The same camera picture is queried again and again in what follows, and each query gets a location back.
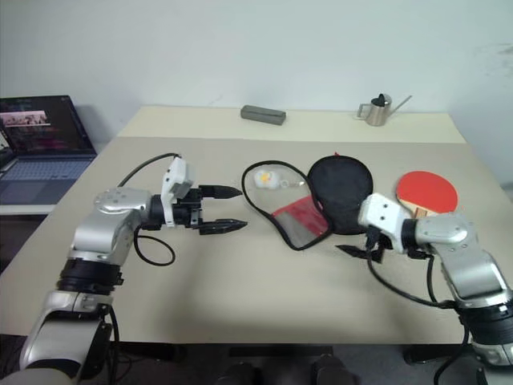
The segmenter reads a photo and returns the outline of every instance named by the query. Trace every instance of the wooden paddle handle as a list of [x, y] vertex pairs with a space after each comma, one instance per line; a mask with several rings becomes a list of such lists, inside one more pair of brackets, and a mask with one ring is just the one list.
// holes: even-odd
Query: wooden paddle handle
[[421, 209], [420, 207], [417, 207], [417, 208], [415, 209], [414, 217], [415, 217], [415, 218], [424, 218], [424, 217], [427, 217], [427, 210], [425, 210], [425, 209]]

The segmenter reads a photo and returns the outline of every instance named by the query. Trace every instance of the laptop keyboard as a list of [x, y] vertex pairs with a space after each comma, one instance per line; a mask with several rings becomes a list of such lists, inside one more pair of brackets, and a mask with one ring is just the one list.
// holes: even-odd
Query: laptop keyboard
[[90, 163], [90, 160], [18, 161], [2, 180], [76, 180]]

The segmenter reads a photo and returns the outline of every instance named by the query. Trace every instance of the laptop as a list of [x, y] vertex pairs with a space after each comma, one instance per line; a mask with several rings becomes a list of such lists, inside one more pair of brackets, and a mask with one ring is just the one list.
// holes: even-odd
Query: laptop
[[15, 156], [0, 205], [55, 205], [96, 156], [66, 95], [0, 99], [0, 132]]

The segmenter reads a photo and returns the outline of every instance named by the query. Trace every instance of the laptop trackpad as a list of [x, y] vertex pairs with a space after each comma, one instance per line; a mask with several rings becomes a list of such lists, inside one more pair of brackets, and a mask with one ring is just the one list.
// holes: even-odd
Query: laptop trackpad
[[9, 183], [0, 195], [2, 205], [27, 205], [44, 189], [46, 182]]

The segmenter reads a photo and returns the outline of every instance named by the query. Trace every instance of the white wall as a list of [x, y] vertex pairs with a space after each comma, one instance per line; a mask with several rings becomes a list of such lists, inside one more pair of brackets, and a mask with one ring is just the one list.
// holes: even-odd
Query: white wall
[[513, 181], [512, 0], [0, 0], [0, 95], [67, 93], [96, 141], [145, 103], [354, 110], [379, 91], [448, 111]]

